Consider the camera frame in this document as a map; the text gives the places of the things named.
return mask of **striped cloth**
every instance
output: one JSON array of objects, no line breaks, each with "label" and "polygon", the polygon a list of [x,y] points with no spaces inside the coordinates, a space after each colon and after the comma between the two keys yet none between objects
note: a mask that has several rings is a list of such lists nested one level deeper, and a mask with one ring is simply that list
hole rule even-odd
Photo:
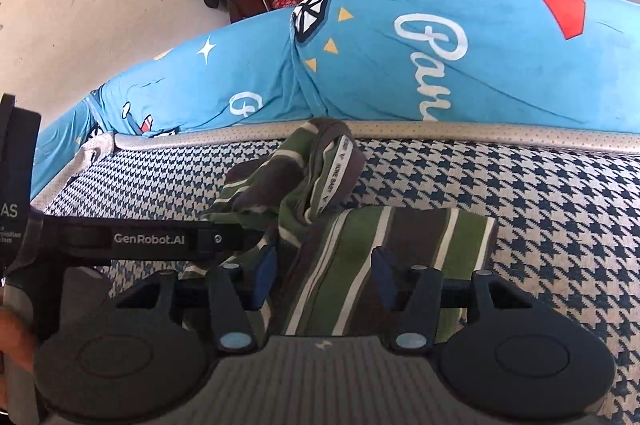
[{"label": "striped cloth", "polygon": [[[378,335],[387,338],[398,313],[382,307],[370,278],[371,252],[385,246],[398,264],[422,264],[447,278],[469,279],[494,250],[492,217],[460,209],[420,211],[363,207],[331,214],[312,225],[300,261],[272,295],[270,333]],[[437,341],[456,330],[457,309],[440,313]]]},{"label": "striped cloth", "polygon": [[[269,157],[234,166],[218,198],[200,217],[260,231],[257,243],[227,258],[250,278],[276,243],[278,274],[259,312],[249,312],[258,340],[267,334],[385,335],[397,313],[385,310],[370,280],[377,246],[399,264],[423,264],[445,277],[470,279],[495,248],[494,218],[460,209],[420,211],[370,206],[341,211],[364,155],[347,126],[316,118],[303,124]],[[190,264],[186,278],[220,264]],[[460,310],[441,312],[436,340],[447,340]]]}]

